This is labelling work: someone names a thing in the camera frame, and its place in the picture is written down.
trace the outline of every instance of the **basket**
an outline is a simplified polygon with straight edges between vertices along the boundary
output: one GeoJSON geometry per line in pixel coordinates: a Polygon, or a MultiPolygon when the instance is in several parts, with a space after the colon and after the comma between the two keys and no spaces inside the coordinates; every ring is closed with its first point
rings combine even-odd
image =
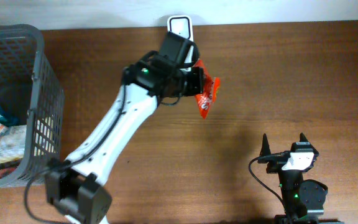
{"type": "Polygon", "coordinates": [[[40,31],[30,25],[0,26],[0,106],[27,125],[23,159],[0,179],[0,187],[23,186],[51,158],[59,159],[63,104],[40,31]]]}

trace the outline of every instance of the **red snack packet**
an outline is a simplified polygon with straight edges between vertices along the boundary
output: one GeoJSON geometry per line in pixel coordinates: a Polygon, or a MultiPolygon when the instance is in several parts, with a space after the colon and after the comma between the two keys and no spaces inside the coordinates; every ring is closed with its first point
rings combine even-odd
{"type": "Polygon", "coordinates": [[[202,94],[195,95],[195,98],[198,108],[200,109],[200,114],[205,119],[212,103],[216,101],[216,93],[221,85],[221,80],[219,78],[211,78],[201,59],[198,59],[194,66],[200,67],[204,70],[204,91],[202,94]]]}

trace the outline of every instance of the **table surface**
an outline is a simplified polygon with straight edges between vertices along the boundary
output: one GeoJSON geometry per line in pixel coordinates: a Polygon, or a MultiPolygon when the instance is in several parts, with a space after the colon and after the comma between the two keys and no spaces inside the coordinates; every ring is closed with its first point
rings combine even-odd
{"type": "MultiPolygon", "coordinates": [[[[158,50],[165,28],[51,30],[45,54],[65,90],[62,159],[107,112],[121,70],[158,50]]],[[[206,120],[193,97],[161,106],[119,156],[105,188],[113,223],[246,222],[282,214],[249,174],[267,133],[273,152],[304,132],[320,152],[304,175],[329,187],[324,218],[358,223],[358,21],[194,27],[208,71],[221,78],[206,120]]],[[[253,166],[279,191],[278,176],[253,166]]],[[[0,189],[0,223],[35,223],[23,187],[0,189]]],[[[40,217],[65,219],[30,191],[40,217]]]]}

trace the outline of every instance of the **white wall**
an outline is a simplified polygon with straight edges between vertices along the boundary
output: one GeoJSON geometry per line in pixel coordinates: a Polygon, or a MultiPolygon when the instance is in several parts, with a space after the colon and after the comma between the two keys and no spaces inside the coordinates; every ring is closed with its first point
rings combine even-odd
{"type": "Polygon", "coordinates": [[[174,14],[194,25],[358,20],[358,0],[0,0],[0,25],[39,29],[165,26],[174,14]]]}

